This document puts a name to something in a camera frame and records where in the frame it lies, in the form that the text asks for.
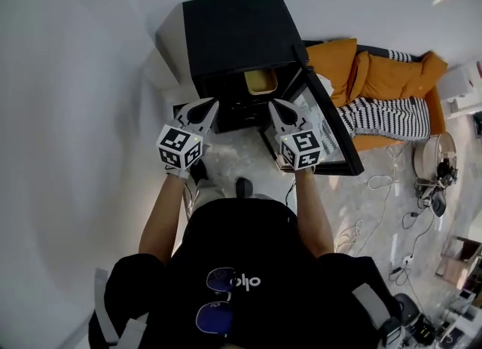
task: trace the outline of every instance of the marble floor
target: marble floor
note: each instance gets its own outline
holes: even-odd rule
[[[449,120],[447,130],[456,142],[460,179],[447,189],[448,205],[442,221],[435,218],[430,230],[418,240],[414,259],[408,266],[411,268],[410,282],[403,283],[404,278],[401,277],[399,283],[403,283],[402,286],[389,280],[392,259],[399,264],[404,256],[411,254],[416,236],[432,222],[432,213],[427,210],[412,228],[404,230],[401,226],[401,217],[405,213],[417,211],[413,189],[416,178],[413,171],[414,144],[405,148],[403,145],[393,147],[395,155],[403,149],[396,161],[395,179],[399,181],[400,188],[397,196],[395,189],[389,193],[389,188],[372,191],[367,187],[371,176],[393,174],[392,159],[386,148],[360,154],[365,166],[360,176],[316,176],[335,240],[343,230],[354,226],[358,219],[363,219],[359,241],[352,246],[349,254],[371,256],[392,293],[405,292],[414,298],[415,291],[423,310],[432,319],[443,311],[454,293],[453,287],[435,277],[440,251],[451,233],[467,237],[472,220],[482,209],[482,140],[475,138],[472,120],[468,116]],[[255,193],[267,194],[285,202],[294,175],[277,169],[255,128],[211,133],[209,136],[211,147],[203,160],[210,178],[223,188],[228,197],[234,196],[236,178],[244,176],[253,181]],[[376,184],[384,185],[386,180],[374,180],[371,186]],[[380,224],[385,201],[386,213]],[[294,192],[288,196],[288,205],[296,210]],[[394,235],[397,237],[395,247],[392,247]]]

